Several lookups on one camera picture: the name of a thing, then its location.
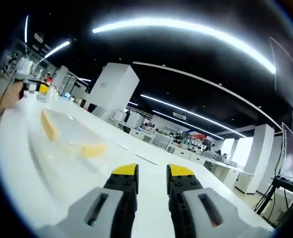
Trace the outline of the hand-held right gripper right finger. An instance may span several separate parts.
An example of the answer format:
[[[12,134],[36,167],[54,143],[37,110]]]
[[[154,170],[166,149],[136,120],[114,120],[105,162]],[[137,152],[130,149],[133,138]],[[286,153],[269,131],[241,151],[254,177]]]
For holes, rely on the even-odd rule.
[[[166,167],[168,208],[177,238],[269,238],[271,232],[244,222],[238,209],[211,188],[202,187],[183,166]]]

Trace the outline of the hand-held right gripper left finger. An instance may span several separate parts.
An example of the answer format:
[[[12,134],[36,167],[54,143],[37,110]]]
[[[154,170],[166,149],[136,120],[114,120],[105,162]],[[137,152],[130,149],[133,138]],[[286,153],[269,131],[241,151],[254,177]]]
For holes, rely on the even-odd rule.
[[[67,216],[37,230],[39,238],[129,238],[137,210],[139,166],[116,168],[103,187],[74,202]]]

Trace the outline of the person's left hand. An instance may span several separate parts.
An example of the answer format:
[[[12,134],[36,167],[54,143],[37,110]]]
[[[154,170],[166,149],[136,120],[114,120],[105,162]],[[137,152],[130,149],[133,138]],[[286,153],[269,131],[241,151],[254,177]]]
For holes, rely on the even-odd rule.
[[[1,105],[3,109],[9,109],[20,99],[20,92],[23,90],[23,82],[19,81],[10,86],[2,99]]]

